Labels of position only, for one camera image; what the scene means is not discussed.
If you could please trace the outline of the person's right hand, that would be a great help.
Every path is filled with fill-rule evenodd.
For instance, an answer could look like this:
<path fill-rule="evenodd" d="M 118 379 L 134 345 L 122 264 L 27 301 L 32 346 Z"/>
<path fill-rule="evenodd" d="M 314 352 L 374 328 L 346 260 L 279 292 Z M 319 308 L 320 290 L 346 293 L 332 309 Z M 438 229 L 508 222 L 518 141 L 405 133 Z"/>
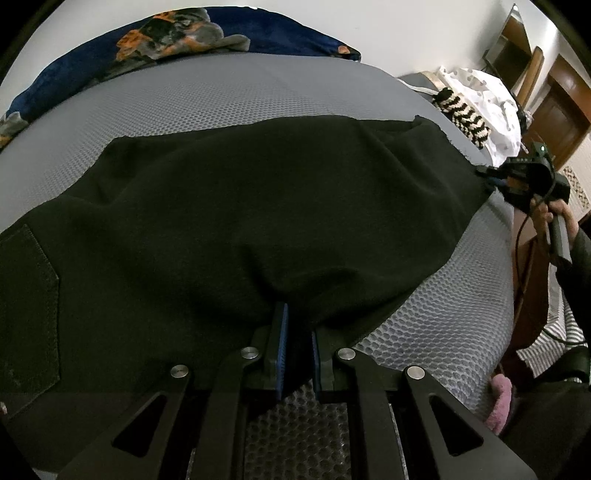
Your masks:
<path fill-rule="evenodd" d="M 569 205 L 561 199 L 551 201 L 549 204 L 543 202 L 541 198 L 534 198 L 531 201 L 531 218 L 537 239 L 541 243 L 547 242 L 549 224 L 557 216 L 565 220 L 569 244 L 573 245 L 579 232 L 579 224 Z"/>

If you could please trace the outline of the black sleeved right forearm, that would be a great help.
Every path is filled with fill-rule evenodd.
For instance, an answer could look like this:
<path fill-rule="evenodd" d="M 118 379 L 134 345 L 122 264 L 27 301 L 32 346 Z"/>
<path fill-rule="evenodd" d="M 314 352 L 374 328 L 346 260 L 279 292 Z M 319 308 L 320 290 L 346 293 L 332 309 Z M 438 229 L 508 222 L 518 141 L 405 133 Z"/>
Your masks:
<path fill-rule="evenodd" d="M 590 342 L 590 238 L 579 230 L 571 249 L 571 263 L 557 267 L 557 280 L 587 342 Z"/>

